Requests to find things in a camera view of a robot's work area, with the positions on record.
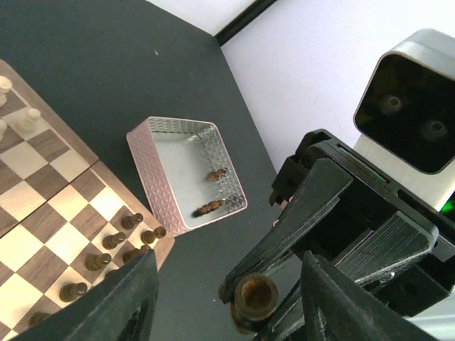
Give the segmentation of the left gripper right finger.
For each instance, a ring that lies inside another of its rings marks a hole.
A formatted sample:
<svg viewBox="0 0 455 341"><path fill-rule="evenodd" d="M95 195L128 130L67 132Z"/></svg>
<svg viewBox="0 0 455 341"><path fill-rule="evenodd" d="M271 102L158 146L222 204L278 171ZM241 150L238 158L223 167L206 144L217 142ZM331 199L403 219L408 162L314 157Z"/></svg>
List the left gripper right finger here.
<svg viewBox="0 0 455 341"><path fill-rule="evenodd" d="M307 340L434 340L311 251L304 253L301 298Z"/></svg>

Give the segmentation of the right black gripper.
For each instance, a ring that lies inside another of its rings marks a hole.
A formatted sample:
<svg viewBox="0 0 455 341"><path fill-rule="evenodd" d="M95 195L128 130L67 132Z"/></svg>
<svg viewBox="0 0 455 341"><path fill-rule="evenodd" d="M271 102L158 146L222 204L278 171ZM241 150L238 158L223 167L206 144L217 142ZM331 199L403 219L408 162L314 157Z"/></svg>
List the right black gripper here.
<svg viewBox="0 0 455 341"><path fill-rule="evenodd" d="M269 202L289 203L225 277L218 293L223 303L233 300L244 276L263 274L302 237L297 250L337 261L332 265L342 274L403 316L451 295L450 220L328 131L303 137L278 172ZM307 340L304 324L300 279L256 338Z"/></svg>

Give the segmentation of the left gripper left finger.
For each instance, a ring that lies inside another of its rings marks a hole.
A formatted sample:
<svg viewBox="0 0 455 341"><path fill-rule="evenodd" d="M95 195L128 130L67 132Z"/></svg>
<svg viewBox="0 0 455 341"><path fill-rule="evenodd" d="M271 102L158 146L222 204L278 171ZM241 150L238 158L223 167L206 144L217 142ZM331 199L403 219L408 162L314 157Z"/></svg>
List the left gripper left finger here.
<svg viewBox="0 0 455 341"><path fill-rule="evenodd" d="M18 340L150 340L159 292L153 250L134 257Z"/></svg>

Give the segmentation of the dark knight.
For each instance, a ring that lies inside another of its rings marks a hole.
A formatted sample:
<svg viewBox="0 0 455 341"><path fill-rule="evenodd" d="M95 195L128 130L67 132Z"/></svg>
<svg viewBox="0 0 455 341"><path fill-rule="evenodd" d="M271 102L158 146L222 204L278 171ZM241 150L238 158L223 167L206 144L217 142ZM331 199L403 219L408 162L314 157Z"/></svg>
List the dark knight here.
<svg viewBox="0 0 455 341"><path fill-rule="evenodd" d="M134 248L130 251L126 251L122 256L122 261L126 264L136 256L145 254L148 251L151 251L151 247L149 245L142 245L140 248Z"/></svg>

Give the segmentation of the dark rook corner piece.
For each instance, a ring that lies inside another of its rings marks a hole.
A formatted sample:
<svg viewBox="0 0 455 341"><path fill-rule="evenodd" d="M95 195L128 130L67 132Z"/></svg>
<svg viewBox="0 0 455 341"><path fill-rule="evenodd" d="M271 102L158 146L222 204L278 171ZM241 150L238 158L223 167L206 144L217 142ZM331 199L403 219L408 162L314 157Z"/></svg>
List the dark rook corner piece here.
<svg viewBox="0 0 455 341"><path fill-rule="evenodd" d="M166 236L166 229L158 226L154 230L146 230L141 233L141 241L144 244L153 244L156 239L162 239Z"/></svg>

